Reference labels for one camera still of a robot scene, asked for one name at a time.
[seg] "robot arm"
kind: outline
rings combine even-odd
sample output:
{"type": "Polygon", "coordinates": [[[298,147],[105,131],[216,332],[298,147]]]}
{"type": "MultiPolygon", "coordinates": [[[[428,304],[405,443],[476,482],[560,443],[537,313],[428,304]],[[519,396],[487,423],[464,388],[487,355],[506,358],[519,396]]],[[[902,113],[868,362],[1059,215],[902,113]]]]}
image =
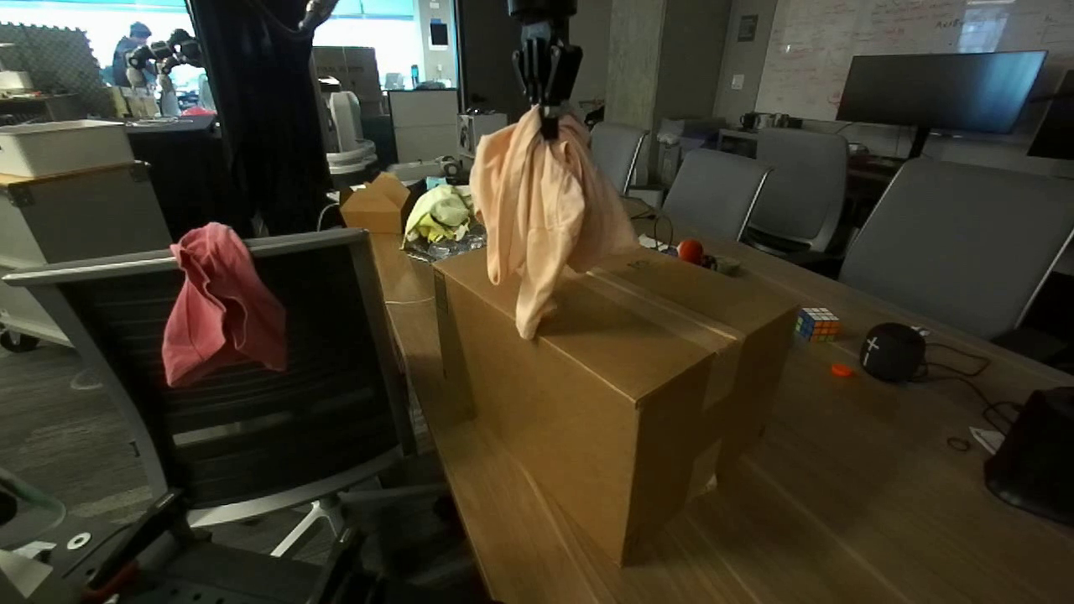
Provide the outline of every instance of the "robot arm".
{"type": "Polygon", "coordinates": [[[560,104],[571,98],[581,66],[581,46],[571,45],[567,27],[576,0],[506,0],[506,12],[519,22],[513,71],[529,104],[539,106],[539,135],[554,140],[560,104]]]}

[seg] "monitor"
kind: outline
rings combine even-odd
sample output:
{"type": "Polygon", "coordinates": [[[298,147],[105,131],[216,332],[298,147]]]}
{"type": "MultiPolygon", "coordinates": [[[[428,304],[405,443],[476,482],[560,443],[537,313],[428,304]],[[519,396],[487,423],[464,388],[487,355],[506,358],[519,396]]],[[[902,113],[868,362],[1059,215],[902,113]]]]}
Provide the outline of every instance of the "monitor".
{"type": "Polygon", "coordinates": [[[852,57],[839,121],[915,129],[927,135],[1006,135],[1037,82],[1044,55],[868,55],[852,57]]]}
{"type": "Polygon", "coordinates": [[[1066,71],[1059,93],[1052,93],[1046,112],[1031,140],[1031,154],[1074,159],[1074,71],[1066,71]]]}

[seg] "mesh chair back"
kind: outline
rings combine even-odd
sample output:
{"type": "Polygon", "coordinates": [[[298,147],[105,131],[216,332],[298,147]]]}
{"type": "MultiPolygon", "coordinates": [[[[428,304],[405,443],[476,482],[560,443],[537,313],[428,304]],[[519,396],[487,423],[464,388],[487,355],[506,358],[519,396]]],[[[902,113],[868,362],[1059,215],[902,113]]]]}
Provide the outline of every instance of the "mesh chair back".
{"type": "Polygon", "coordinates": [[[112,386],[155,485],[184,485],[193,508],[311,501],[410,441],[367,234],[261,237],[252,254],[284,304],[288,368],[227,365],[183,388],[160,365],[183,289],[169,254],[16,276],[112,386]]]}
{"type": "Polygon", "coordinates": [[[676,228],[676,237],[740,243],[762,185],[765,167],[758,167],[751,159],[709,147],[684,152],[666,198],[666,215],[676,228]]]}
{"type": "Polygon", "coordinates": [[[846,137],[834,131],[758,131],[765,190],[748,218],[769,237],[826,251],[846,201],[846,137]]]}
{"type": "Polygon", "coordinates": [[[993,339],[1022,327],[1072,228],[1072,182],[909,160],[852,237],[843,282],[993,339]]]}
{"type": "Polygon", "coordinates": [[[641,131],[617,129],[617,123],[594,123],[591,160],[599,163],[612,190],[624,194],[630,187],[641,140],[646,140],[641,131]]]}

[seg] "person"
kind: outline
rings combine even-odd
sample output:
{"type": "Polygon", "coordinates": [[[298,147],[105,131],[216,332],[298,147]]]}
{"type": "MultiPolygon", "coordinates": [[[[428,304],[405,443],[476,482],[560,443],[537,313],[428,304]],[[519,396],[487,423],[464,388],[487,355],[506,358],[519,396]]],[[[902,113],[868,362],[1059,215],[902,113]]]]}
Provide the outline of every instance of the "person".
{"type": "Polygon", "coordinates": [[[128,77],[128,57],[145,46],[150,36],[148,22],[136,20],[128,36],[120,36],[112,52],[112,85],[114,86],[132,86],[132,77],[128,77]]]}

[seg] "black office chair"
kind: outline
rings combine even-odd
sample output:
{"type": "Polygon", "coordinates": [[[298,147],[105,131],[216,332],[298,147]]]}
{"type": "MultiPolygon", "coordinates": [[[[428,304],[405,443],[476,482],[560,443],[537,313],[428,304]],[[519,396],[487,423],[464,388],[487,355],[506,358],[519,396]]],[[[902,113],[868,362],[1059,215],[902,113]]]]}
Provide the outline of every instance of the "black office chair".
{"type": "MultiPolygon", "coordinates": [[[[158,590],[195,584],[193,596],[303,602],[320,582],[317,568],[216,546],[195,526],[317,501],[306,526],[317,516],[329,519],[339,558],[354,562],[354,502],[447,493],[444,482],[378,485],[385,469],[414,461],[416,441],[371,237],[339,228],[252,237],[249,249],[261,282],[284,304],[288,368],[227,365],[184,388],[169,388],[160,365],[160,332],[183,289],[169,251],[6,276],[43,301],[112,388],[160,493],[112,562],[94,563],[91,588],[120,582],[137,555],[171,536],[177,555],[169,555],[137,594],[160,596],[158,590]]],[[[324,584],[354,578],[364,573],[343,568],[324,584]]]]}

